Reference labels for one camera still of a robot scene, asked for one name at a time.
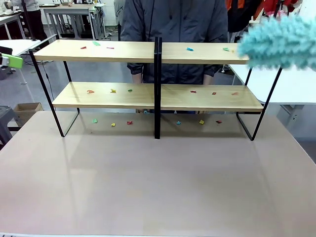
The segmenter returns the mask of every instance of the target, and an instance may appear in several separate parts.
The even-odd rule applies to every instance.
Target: gray stool
[[[0,105],[0,140],[4,145],[8,143],[8,141],[12,138],[12,135],[8,128],[8,123],[12,119],[20,122],[20,119],[10,106]]]

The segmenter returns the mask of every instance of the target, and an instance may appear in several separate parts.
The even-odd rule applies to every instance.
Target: teal microfiber duster
[[[299,16],[271,18],[244,36],[238,52],[249,57],[249,66],[316,70],[316,19],[304,21]]]

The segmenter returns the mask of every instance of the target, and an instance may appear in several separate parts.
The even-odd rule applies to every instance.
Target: colored confetti piece
[[[95,46],[100,46],[100,44],[96,41],[92,41]]]

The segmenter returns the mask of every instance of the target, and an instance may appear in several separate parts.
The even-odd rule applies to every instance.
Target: shelf
[[[162,63],[169,64],[247,64],[237,55],[238,43],[163,43]]]
[[[71,82],[53,101],[63,108],[153,109],[154,85]],[[162,110],[260,112],[262,105],[245,86],[162,85]]]
[[[153,63],[154,42],[59,39],[35,53],[37,60]],[[239,58],[237,43],[163,43],[162,63],[170,64],[246,64]]]
[[[98,43],[100,46],[95,46],[92,40],[58,39],[34,55],[36,60],[53,61],[154,62],[154,42],[98,41]]]

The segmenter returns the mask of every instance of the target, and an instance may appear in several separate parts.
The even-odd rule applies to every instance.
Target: cardboard box
[[[37,111],[42,111],[43,106],[41,103],[26,103],[17,104],[14,112],[19,117],[22,123],[16,121],[19,127],[22,127]]]

